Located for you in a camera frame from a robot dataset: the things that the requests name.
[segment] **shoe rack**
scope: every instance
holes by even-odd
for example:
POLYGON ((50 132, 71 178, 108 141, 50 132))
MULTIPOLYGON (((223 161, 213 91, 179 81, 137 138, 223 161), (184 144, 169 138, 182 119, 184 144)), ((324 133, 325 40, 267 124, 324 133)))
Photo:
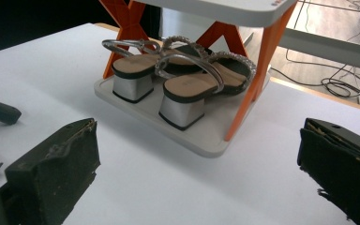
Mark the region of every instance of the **shoe rack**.
MULTIPOLYGON (((176 2, 176 0, 140 0, 140 2, 131 0, 129 4, 126 4, 124 0, 99 0, 99 2, 102 4, 102 6, 106 8, 106 10, 110 13, 110 15, 113 17, 113 19, 117 22, 119 26, 117 39, 148 39, 148 36, 145 34, 142 27, 140 26, 140 19, 143 15, 145 4, 151 4, 164 8, 166 7, 166 5, 168 5, 168 8, 172 7, 172 9, 179 9, 176 8, 177 5, 181 6, 187 4, 179 4, 179 2, 181 1, 176 2)), ((210 3, 209 1, 200 0, 190 1, 190 4, 192 3, 208 4, 207 6, 215 4, 210 3)), ((295 0, 262 0, 259 3, 245 3, 245 5, 257 4, 258 6, 251 5, 253 9, 260 9, 260 6, 262 6, 262 9, 266 10, 266 13, 269 13, 262 14, 262 17, 265 18, 269 16, 270 20, 273 20, 273 22, 270 22, 267 26, 264 27, 263 30, 262 46, 260 49, 259 60, 258 62, 255 62, 257 64, 256 76, 244 95, 232 97, 231 99, 228 98, 226 100, 216 100, 215 97, 214 102, 213 100, 211 102, 212 106, 209 106, 209 103, 206 103, 205 111, 209 113, 209 118, 203 119, 204 122, 201 122, 202 120, 200 120, 191 128, 189 128, 193 129, 194 131, 176 131, 173 130, 171 127, 166 127, 168 125, 161 124, 161 121, 159 121, 160 117, 156 117, 155 115, 153 115, 154 113, 157 113, 158 115, 158 111, 152 112, 142 107, 142 105, 146 104, 146 108, 155 107, 159 109, 159 105, 157 104, 160 104, 160 99, 162 97, 159 96, 161 89, 161 83, 159 82, 157 82, 157 86, 155 87, 155 91, 153 92, 155 94, 150 97, 151 99, 155 100, 154 102, 148 102, 147 100, 143 100, 142 102, 144 103, 141 102, 138 104, 129 105, 129 103, 127 102, 121 102, 120 100, 115 99, 112 94, 113 81, 109 78, 113 75, 113 72, 111 70, 111 64, 120 56, 115 55, 114 53, 112 53, 109 58, 105 72, 103 74, 103 79, 95 83, 96 94, 100 98, 111 103, 112 105, 120 107, 126 112, 133 114, 139 119, 142 119, 147 124, 154 126, 159 131, 162 131, 162 133, 169 135, 172 139, 183 144, 197 154, 205 157, 220 156, 224 152, 230 140, 233 138, 236 130, 242 124, 242 121, 244 120, 251 103, 258 98, 259 94, 263 90, 263 83, 269 63, 286 28, 286 24, 292 16, 296 3, 297 2, 295 0), (219 128, 220 131, 211 134, 213 135, 211 136, 211 138, 207 137, 207 140, 204 140, 199 137, 203 136, 206 130, 209 130, 209 128, 212 129, 211 126, 214 127, 215 124, 222 124, 224 122, 228 122, 228 125, 222 125, 219 128)), ((244 47, 243 40, 240 37, 236 24, 216 21, 202 34, 202 36, 196 42, 201 44, 205 48, 209 48, 221 37, 225 38, 231 52, 242 54, 248 57, 247 50, 244 47)))

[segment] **orange metal frame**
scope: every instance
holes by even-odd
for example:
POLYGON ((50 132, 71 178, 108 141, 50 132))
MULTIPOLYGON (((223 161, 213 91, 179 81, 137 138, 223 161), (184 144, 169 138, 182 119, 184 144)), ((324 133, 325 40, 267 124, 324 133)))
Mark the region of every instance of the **orange metal frame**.
MULTIPOLYGON (((117 39, 148 39, 148 36, 140 26, 140 19, 143 15, 145 4, 138 3, 133 0, 131 0, 128 5, 124 0, 99 1, 119 25, 120 29, 117 39)), ((239 106, 238 112, 232 120, 232 124, 224 137, 224 141, 228 142, 233 137, 237 129, 239 129, 242 124, 251 102, 256 100, 262 92, 268 65, 273 57, 277 45, 279 44, 283 32, 285 31, 286 24, 292 16, 295 6, 296 3, 294 3, 276 22, 274 22, 274 24, 264 28, 255 79, 252 81, 249 89, 247 90, 245 97, 239 106)), ((201 44, 205 48, 209 48, 221 36, 224 36, 230 52, 242 54, 248 57, 243 40, 241 39, 238 28, 235 25, 223 22, 214 22, 197 40, 197 43, 201 44)), ((115 55, 114 53, 111 54, 104 71, 104 79, 113 75, 111 64, 118 58, 120 58, 119 55, 115 55)))

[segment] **dark background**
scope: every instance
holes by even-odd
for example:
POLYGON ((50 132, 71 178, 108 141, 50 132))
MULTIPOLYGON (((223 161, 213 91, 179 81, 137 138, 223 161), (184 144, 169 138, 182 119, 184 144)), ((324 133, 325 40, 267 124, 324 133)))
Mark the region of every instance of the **dark background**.
MULTIPOLYGON (((160 8, 146 6, 141 25, 149 37, 158 38, 159 21, 160 8)), ((98 0, 0 0, 0 50, 84 23, 117 26, 98 0)))

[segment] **silver heel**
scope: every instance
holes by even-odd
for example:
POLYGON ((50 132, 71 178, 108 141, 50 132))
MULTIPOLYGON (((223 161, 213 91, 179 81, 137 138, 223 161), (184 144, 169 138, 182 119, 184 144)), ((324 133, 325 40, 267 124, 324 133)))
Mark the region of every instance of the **silver heel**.
POLYGON ((170 125, 185 130, 204 116, 204 99, 179 103, 164 96, 160 105, 159 115, 170 125))
POLYGON ((112 92, 119 98, 137 103, 148 96, 154 90, 151 75, 138 79, 123 79, 119 76, 113 77, 112 92))

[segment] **white tabletop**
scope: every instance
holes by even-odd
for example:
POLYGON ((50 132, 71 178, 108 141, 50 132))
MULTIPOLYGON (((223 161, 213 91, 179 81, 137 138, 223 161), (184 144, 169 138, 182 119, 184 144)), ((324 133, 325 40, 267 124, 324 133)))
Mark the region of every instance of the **white tabletop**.
POLYGON ((295 0, 138 0, 152 6, 170 8, 223 23, 266 27, 274 23, 295 0))
POLYGON ((270 82, 223 156, 204 158, 96 97, 116 32, 85 24, 0 52, 4 169, 62 126, 97 120, 101 166, 65 224, 353 224, 296 158, 307 117, 360 135, 360 110, 270 82))

